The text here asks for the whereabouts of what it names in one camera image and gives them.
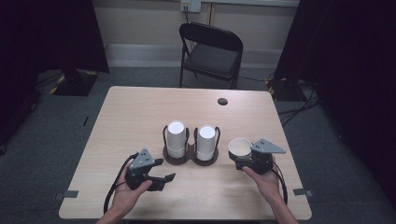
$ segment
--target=electrical outlet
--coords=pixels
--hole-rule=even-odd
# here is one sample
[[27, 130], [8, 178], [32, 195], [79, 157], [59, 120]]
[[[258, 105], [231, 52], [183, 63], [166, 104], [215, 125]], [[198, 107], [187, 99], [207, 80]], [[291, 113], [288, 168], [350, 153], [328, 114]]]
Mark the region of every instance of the electrical outlet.
[[190, 11], [190, 8], [191, 8], [191, 1], [189, 0], [180, 1], [180, 11]]
[[191, 1], [191, 12], [201, 12], [201, 2], [200, 1]]
[[189, 1], [189, 0], [181, 0], [180, 1], [180, 11], [189, 11], [189, 12], [201, 12], [201, 1]]

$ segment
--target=white cup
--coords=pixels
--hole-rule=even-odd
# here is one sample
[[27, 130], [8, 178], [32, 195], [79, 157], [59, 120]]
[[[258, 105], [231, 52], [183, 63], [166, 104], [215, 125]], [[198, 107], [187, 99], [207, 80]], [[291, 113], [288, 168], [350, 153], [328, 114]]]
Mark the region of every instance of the white cup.
[[185, 154], [186, 128], [181, 121], [174, 120], [168, 124], [166, 130], [166, 146], [169, 156], [181, 158]]
[[235, 138], [228, 145], [228, 150], [235, 156], [246, 156], [251, 152], [251, 142], [246, 138]]
[[197, 158], [201, 161], [212, 159], [215, 152], [216, 129], [212, 126], [204, 125], [198, 131], [197, 138]]

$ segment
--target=hand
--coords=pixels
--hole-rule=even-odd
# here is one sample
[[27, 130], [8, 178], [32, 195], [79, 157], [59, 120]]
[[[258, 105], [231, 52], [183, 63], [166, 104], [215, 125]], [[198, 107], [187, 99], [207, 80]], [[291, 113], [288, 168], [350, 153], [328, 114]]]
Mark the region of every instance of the hand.
[[268, 171], [264, 175], [258, 175], [249, 167], [243, 167], [242, 170], [250, 176], [257, 185], [260, 194], [264, 197], [264, 199], [270, 203], [275, 197], [280, 196], [279, 192], [279, 180], [272, 171]]
[[242, 170], [256, 182], [257, 188], [264, 199], [271, 205], [276, 221], [279, 224], [298, 223], [293, 213], [286, 206], [279, 192], [279, 180], [274, 172], [269, 171], [264, 175], [258, 175], [249, 167], [244, 166]]
[[117, 185], [119, 186], [117, 186], [114, 193], [113, 203], [97, 223], [117, 223], [131, 212], [140, 195], [142, 195], [151, 186], [152, 181], [146, 180], [137, 189], [132, 190], [128, 187], [125, 183], [125, 174], [131, 163], [132, 162], [130, 161], [126, 164], [119, 180], [117, 181]]

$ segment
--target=table top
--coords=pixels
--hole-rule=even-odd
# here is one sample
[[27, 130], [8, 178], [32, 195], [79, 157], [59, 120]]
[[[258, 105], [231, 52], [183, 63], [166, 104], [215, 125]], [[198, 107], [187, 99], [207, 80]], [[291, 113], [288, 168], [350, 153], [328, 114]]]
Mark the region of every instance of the table top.
[[[227, 105], [219, 105], [225, 98]], [[254, 143], [264, 138], [286, 149], [275, 154], [288, 187], [290, 211], [297, 219], [311, 217], [304, 195], [293, 189], [302, 183], [271, 95], [266, 91], [226, 91], [174, 88], [112, 87], [64, 198], [62, 218], [99, 218], [108, 190], [128, 156], [147, 148], [154, 159], [163, 158], [163, 128], [173, 120], [196, 127], [219, 127], [219, 157], [210, 166], [193, 161], [167, 161], [151, 169], [151, 176], [176, 173], [163, 191], [145, 192], [128, 219], [275, 219], [254, 181], [235, 169], [228, 144], [243, 137]]]

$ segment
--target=wall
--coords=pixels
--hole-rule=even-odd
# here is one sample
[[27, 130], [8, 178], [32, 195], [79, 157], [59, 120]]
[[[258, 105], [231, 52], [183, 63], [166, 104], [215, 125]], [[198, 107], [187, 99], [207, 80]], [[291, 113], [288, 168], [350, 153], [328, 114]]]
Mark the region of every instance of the wall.
[[[106, 44], [180, 46], [186, 21], [178, 1], [93, 0]], [[296, 7], [202, 3], [190, 21], [211, 23], [239, 35], [245, 49], [283, 49]]]

